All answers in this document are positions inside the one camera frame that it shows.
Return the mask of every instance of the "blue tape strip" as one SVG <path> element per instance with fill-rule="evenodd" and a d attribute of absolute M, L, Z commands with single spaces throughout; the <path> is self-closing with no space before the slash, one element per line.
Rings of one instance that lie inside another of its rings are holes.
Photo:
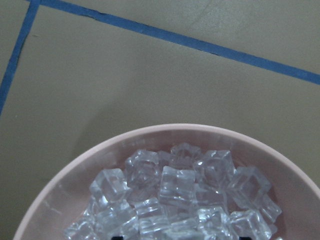
<path fill-rule="evenodd" d="M 262 57 L 246 54 L 244 52 L 232 50 L 209 42 L 201 41 L 192 37 L 184 36 L 174 32 L 166 31 L 157 27 L 148 26 L 142 23 L 131 21 L 122 17 L 107 13 L 101 13 L 93 9 L 88 9 L 79 5 L 64 2 L 61 0 L 42 0 L 41 4 L 57 10 L 62 10 L 71 14 L 93 18 L 99 22 L 113 25 L 119 28 L 134 31 L 136 33 L 148 35 L 189 48 L 197 49 L 206 53 L 218 55 L 227 59 L 249 64 L 276 73 L 284 74 L 294 78 L 302 79 L 320 85 L 320 74 L 271 61 Z"/>
<path fill-rule="evenodd" d="M 2 110 L 4 108 L 9 89 L 11 86 L 11 83 L 14 79 L 18 61 L 19 61 L 19 56 L 22 50 L 22 47 L 25 43 L 25 40 L 30 32 L 30 29 L 32 27 L 32 24 L 34 22 L 34 19 L 36 17 L 39 5 L 40 5 L 41 0 L 31 0 L 29 4 L 29 8 L 26 12 L 25 18 L 22 23 L 21 30 L 19 32 L 18 38 L 16 40 L 16 43 L 13 48 L 13 52 L 11 54 L 9 63 L 6 67 L 1 85 L 0 85 L 0 116 L 2 113 Z"/>

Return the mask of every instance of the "plastic bowl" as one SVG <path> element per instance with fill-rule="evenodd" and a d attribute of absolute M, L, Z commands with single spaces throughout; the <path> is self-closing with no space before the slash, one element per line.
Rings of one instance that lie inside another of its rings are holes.
<path fill-rule="evenodd" d="M 269 146 L 227 129 L 198 124 L 164 124 L 106 140 L 63 168 L 34 200 L 14 240 L 63 240 L 63 230 L 85 209 L 89 185 L 103 168 L 123 168 L 137 149 L 168 151 L 187 142 L 203 150 L 231 150 L 238 163 L 258 167 L 272 183 L 281 207 L 276 225 L 285 240 L 320 239 L 320 189 L 289 159 Z"/>

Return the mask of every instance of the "bowl rim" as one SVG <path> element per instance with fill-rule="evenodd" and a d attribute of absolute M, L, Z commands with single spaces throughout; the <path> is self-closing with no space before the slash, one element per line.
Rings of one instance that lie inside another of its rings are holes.
<path fill-rule="evenodd" d="M 217 127 L 217 126 L 211 126 L 211 125 L 204 125 L 204 124 L 194 124 L 194 123 L 169 123 L 169 124 L 160 124 L 160 125 L 152 125 L 147 127 L 138 128 L 135 130 L 131 130 L 125 133 L 122 133 L 120 135 L 114 136 L 112 138 L 109 138 L 94 147 L 88 149 L 78 157 L 76 157 L 73 161 L 71 161 L 69 164 L 67 164 L 62 170 L 60 170 L 41 190 L 41 192 L 38 194 L 38 196 L 35 198 L 35 200 L 32 202 L 30 207 L 28 208 L 27 212 L 25 213 L 24 217 L 22 218 L 18 229 L 15 232 L 13 240 L 20 240 L 23 233 L 25 232 L 25 229 L 28 225 L 28 222 L 32 218 L 34 212 L 38 208 L 38 206 L 41 204 L 43 199 L 47 196 L 47 194 L 56 186 L 56 184 L 59 182 L 61 178 L 66 176 L 70 170 L 72 170 L 75 166 L 82 163 L 84 160 L 86 160 L 89 156 L 93 155 L 96 152 L 99 152 L 101 149 L 110 146 L 114 143 L 121 142 L 125 139 L 136 137 L 138 135 L 143 134 L 149 134 L 149 133 L 155 133 L 155 132 L 161 132 L 161 131 L 172 131 L 172 130 L 194 130 L 194 131 L 203 131 L 203 132 L 211 132 L 211 133 L 217 133 L 225 136 L 232 137 L 234 139 L 239 139 L 244 142 L 247 142 L 251 145 L 254 145 L 275 158 L 277 158 L 279 161 L 281 161 L 284 165 L 286 165 L 288 168 L 290 168 L 293 172 L 295 172 L 303 181 L 305 184 L 307 184 L 313 193 L 320 199 L 320 188 L 311 180 L 311 178 L 304 173 L 295 163 L 290 161 L 288 158 L 286 158 L 284 155 L 273 149 L 272 147 L 252 138 L 247 135 L 244 135 L 242 133 Z"/>

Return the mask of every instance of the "blue tape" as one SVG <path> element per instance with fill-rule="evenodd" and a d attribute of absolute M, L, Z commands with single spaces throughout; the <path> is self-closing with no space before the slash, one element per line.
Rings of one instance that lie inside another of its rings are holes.
<path fill-rule="evenodd" d="M 168 42 L 183 45 L 206 53 L 218 55 L 227 59 L 235 60 L 241 63 L 249 64 L 255 67 L 270 70 L 276 73 L 280 73 L 283 75 L 302 79 L 320 85 L 320 74 L 316 74 L 293 66 L 285 65 L 279 62 L 271 61 L 262 57 L 246 54 L 244 52 L 232 50 L 227 47 L 219 46 L 192 37 L 166 31 L 157 27 L 148 26 L 122 17 L 114 16 L 107 13 L 101 13 L 93 9 L 88 9 L 61 0 L 42 0 L 41 5 L 57 10 L 62 10 L 75 15 L 90 17 L 102 23 L 106 23 L 119 28 L 134 31 L 136 33 L 162 39 Z"/>
<path fill-rule="evenodd" d="M 2 113 L 2 110 L 4 108 L 9 89 L 11 86 L 11 83 L 14 79 L 18 61 L 19 61 L 19 56 L 22 50 L 22 47 L 25 43 L 25 40 L 30 32 L 30 29 L 32 27 L 32 24 L 35 20 L 39 5 L 40 5 L 41 0 L 31 0 L 29 4 L 29 8 L 26 12 L 25 18 L 22 23 L 22 27 L 20 29 L 18 38 L 16 40 L 16 43 L 13 48 L 13 52 L 11 54 L 9 63 L 6 67 L 1 85 L 0 85 L 0 116 Z"/>

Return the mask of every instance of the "pink bowl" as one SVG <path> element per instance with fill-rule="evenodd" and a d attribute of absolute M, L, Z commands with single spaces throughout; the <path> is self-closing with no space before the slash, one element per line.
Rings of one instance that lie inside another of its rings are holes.
<path fill-rule="evenodd" d="M 34 200 L 13 240 L 63 240 L 63 230 L 85 209 L 89 185 L 103 168 L 123 168 L 137 149 L 168 151 L 187 142 L 203 150 L 231 150 L 239 164 L 257 166 L 273 185 L 271 197 L 283 213 L 276 225 L 285 240 L 320 239 L 320 189 L 289 159 L 240 133 L 198 124 L 164 124 L 106 140 L 62 169 Z"/>

